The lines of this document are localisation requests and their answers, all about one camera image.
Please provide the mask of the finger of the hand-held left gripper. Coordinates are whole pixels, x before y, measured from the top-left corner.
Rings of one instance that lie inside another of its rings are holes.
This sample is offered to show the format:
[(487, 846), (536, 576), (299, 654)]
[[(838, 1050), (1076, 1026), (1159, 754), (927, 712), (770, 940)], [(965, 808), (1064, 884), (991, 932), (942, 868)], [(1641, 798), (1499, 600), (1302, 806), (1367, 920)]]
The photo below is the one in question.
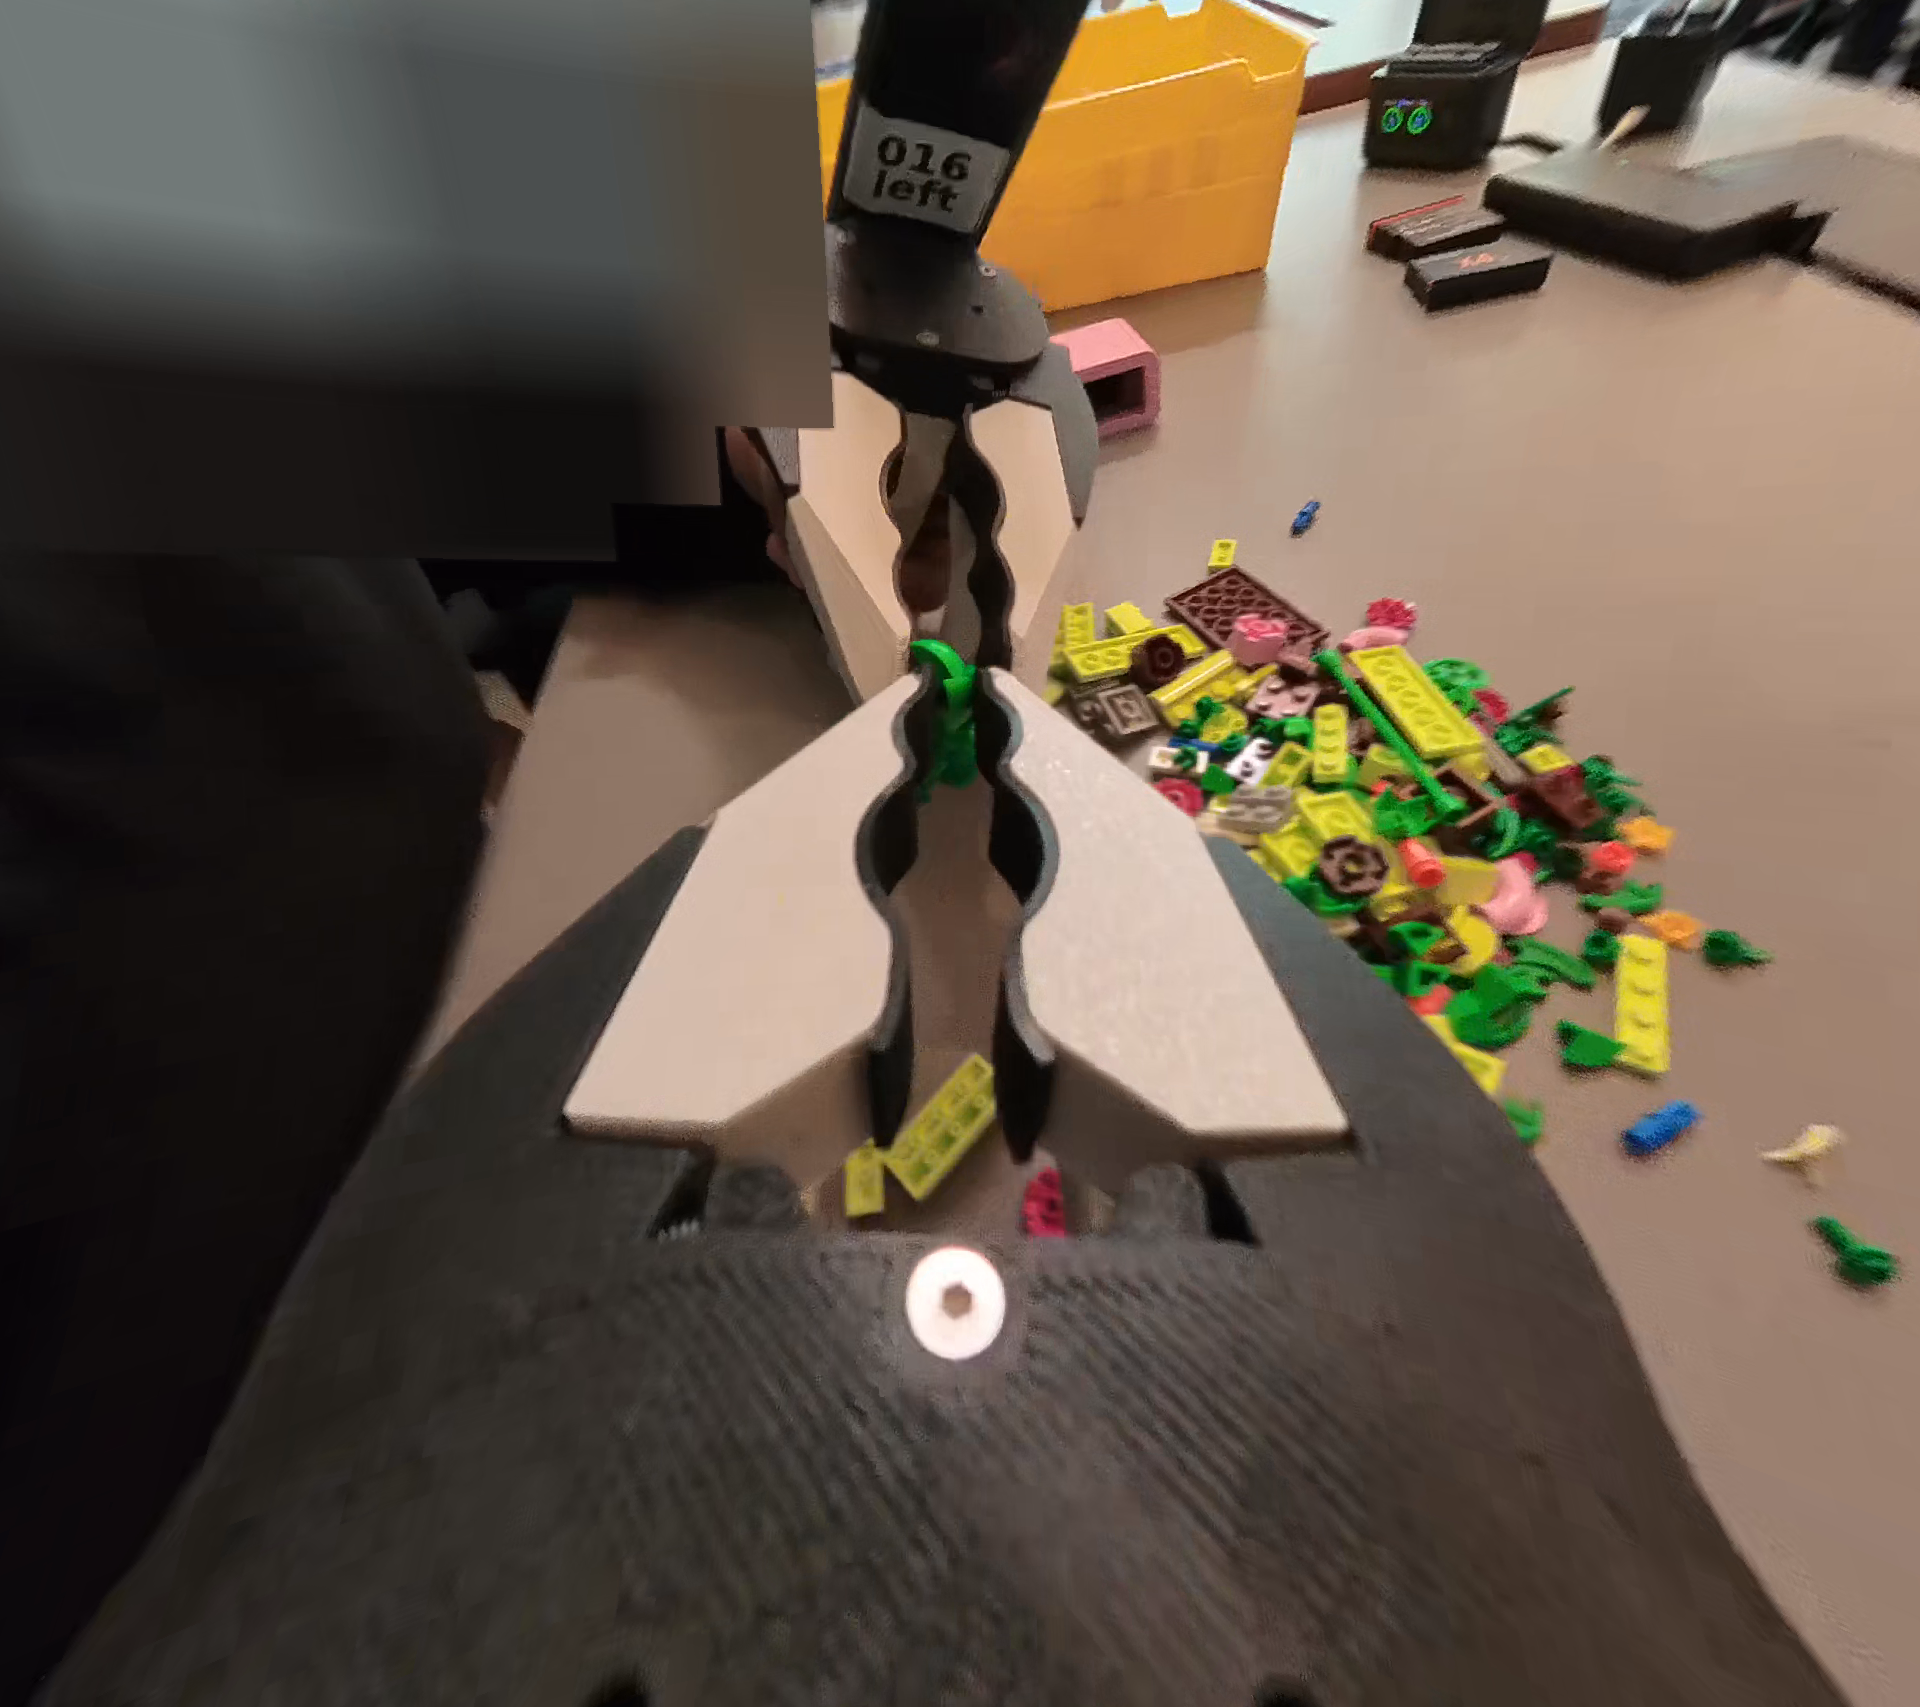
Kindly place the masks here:
[(829, 428), (797, 438), (785, 544), (854, 704), (891, 686), (913, 640), (953, 640), (953, 426), (829, 376)]
[(1024, 400), (967, 412), (948, 452), (948, 640), (1011, 676), (1045, 674), (1071, 580), (1068, 466), (1054, 414)]

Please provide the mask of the black flat battery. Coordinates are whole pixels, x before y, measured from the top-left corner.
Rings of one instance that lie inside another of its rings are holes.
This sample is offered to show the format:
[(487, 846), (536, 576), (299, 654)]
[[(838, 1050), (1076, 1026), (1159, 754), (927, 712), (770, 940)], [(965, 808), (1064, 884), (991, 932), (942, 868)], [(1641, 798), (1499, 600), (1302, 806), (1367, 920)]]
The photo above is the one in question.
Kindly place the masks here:
[(1486, 206), (1464, 200), (1434, 202), (1371, 222), (1363, 250), (1381, 260), (1411, 262), (1489, 244), (1506, 226), (1506, 220)]
[(1403, 290), (1426, 314), (1458, 312), (1544, 288), (1556, 254), (1522, 238), (1415, 258), (1403, 268)]

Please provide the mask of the person's black jacket torso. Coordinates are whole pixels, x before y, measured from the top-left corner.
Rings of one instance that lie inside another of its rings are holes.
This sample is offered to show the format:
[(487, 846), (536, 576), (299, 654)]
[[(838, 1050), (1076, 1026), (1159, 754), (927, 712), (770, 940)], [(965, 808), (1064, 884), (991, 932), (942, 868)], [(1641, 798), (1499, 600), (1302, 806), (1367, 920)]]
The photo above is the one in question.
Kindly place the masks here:
[(492, 742), (414, 560), (4, 558), (1, 1699), (202, 1461), (437, 1000)]

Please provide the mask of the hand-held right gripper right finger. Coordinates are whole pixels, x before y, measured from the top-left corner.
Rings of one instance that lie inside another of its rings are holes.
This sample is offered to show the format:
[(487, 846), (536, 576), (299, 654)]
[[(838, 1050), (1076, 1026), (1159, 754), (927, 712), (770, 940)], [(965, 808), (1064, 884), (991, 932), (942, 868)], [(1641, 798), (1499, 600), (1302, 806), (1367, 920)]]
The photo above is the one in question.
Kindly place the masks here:
[(1011, 900), (990, 1044), (1013, 1162), (1198, 1164), (1351, 1128), (1198, 832), (1002, 668), (971, 700), (986, 860)]

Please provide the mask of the pink hollow block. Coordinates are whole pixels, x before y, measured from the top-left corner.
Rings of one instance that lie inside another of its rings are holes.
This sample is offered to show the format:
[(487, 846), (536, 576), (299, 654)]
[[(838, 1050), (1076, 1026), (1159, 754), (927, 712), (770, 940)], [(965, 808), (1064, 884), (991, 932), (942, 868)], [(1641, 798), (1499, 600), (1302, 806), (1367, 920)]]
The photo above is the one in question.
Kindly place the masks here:
[(1050, 342), (1068, 356), (1074, 380), (1091, 408), (1100, 442), (1154, 430), (1161, 412), (1161, 362), (1126, 320), (1064, 328)]

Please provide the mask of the person's left hand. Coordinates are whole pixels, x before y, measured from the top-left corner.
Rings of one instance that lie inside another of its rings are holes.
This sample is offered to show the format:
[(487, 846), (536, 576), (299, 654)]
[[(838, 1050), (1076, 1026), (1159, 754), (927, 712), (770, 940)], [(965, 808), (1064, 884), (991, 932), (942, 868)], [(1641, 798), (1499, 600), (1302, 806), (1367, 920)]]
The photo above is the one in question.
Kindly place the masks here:
[(731, 484), (739, 494), (756, 504), (766, 520), (764, 552), (766, 560), (795, 588), (804, 588), (804, 578), (795, 568), (788, 542), (788, 492), (781, 476), (768, 454), (761, 436), (728, 426), (721, 434)]

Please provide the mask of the green leafy toy assembly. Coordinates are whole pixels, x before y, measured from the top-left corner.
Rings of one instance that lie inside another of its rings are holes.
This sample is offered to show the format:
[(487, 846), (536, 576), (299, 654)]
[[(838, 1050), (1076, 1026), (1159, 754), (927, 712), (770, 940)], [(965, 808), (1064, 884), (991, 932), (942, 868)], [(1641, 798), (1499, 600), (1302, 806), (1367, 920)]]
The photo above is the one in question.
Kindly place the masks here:
[(931, 676), (937, 704), (931, 710), (927, 754), (918, 784), (921, 802), (936, 788), (965, 788), (979, 776), (975, 734), (978, 666), (946, 640), (918, 636), (908, 646), (908, 664)]

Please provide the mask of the black charging case green lights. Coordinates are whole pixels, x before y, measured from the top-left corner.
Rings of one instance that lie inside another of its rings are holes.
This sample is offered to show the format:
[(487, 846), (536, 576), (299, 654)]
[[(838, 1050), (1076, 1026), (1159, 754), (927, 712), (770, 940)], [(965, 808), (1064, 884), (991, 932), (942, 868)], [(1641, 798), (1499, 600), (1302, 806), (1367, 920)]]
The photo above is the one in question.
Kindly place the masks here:
[(1552, 0), (1421, 0), (1408, 46), (1367, 82), (1362, 162), (1453, 174), (1499, 142)]

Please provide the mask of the black power brick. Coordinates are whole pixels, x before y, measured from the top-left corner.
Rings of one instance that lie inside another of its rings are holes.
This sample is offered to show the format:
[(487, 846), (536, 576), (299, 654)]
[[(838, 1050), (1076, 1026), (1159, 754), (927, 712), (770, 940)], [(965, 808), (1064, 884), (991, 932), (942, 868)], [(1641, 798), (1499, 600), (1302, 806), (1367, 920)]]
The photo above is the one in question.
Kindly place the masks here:
[(1805, 258), (1831, 208), (1770, 186), (1564, 150), (1493, 174), (1481, 204), (1510, 232), (1652, 280), (1687, 284), (1764, 258)]

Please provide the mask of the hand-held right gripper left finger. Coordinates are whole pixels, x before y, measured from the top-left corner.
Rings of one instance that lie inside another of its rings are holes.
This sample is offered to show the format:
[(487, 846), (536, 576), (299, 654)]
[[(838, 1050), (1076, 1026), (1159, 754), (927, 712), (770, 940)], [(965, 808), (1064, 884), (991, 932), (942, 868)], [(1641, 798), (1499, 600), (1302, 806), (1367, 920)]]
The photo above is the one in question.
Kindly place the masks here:
[(686, 1150), (889, 1144), (913, 1080), (900, 876), (933, 672), (903, 674), (719, 808), (561, 1118)]

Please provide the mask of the yellow plastic bin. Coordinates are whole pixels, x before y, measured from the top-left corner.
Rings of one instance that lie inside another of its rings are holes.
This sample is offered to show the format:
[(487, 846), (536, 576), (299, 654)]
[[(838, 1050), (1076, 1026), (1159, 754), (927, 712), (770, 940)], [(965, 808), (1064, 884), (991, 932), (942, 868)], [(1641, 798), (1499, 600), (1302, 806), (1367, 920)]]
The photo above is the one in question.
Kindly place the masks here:
[[(1306, 48), (1235, 0), (1079, 24), (988, 228), (988, 256), (1043, 312), (1258, 272)], [(823, 220), (851, 68), (816, 88)]]

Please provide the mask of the pile of colourful toy bricks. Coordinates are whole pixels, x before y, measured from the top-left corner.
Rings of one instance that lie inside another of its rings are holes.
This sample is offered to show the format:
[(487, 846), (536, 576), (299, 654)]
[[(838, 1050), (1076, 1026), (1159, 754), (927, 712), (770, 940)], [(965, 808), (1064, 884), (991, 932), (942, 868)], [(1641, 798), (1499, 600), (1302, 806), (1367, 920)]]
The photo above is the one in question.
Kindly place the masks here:
[[(1376, 598), (1328, 638), (1220, 540), (1161, 612), (1062, 604), (1036, 696), (1235, 846), (1251, 926), (1290, 904), (1321, 928), (1533, 1144), (1542, 1108), (1502, 1094), (1504, 1060), (1554, 994), (1612, 994), (1606, 1024), (1554, 1024), (1564, 1072), (1654, 1084), (1672, 1062), (1669, 954), (1718, 972), (1771, 954), (1652, 878), (1673, 830), (1614, 758), (1572, 756), (1569, 690), (1510, 706), (1475, 662), (1413, 652), (1415, 610)], [(880, 1214), (884, 1184), (924, 1200), (990, 1128), (1002, 1138), (990, 1060), (965, 1058), (888, 1146), (848, 1156), (851, 1220)]]

